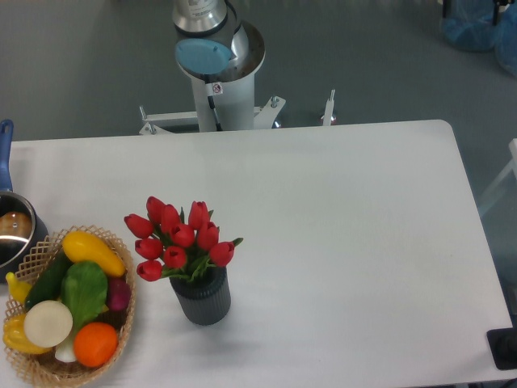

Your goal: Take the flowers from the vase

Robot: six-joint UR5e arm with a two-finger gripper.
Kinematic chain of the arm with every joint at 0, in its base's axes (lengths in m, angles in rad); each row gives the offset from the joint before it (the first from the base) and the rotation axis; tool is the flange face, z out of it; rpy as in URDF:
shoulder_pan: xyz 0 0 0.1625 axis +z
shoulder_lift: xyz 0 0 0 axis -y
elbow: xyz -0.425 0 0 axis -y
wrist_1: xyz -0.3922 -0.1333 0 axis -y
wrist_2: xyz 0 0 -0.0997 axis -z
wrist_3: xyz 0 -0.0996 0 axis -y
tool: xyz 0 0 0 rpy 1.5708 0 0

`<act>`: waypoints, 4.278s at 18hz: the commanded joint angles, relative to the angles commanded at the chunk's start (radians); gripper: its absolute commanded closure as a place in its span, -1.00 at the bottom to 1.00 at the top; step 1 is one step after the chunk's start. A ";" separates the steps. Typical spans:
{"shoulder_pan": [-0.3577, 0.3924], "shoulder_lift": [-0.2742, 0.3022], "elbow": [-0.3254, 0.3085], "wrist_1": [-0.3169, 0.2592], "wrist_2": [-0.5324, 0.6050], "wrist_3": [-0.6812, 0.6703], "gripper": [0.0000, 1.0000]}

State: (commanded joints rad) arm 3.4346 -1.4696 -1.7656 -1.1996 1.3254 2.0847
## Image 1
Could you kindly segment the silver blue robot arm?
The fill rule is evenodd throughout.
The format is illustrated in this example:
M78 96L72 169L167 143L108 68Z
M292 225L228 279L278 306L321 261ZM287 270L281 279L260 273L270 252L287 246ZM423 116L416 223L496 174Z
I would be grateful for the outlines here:
M262 35L230 1L175 1L174 56L191 76L233 82L255 74L265 59Z

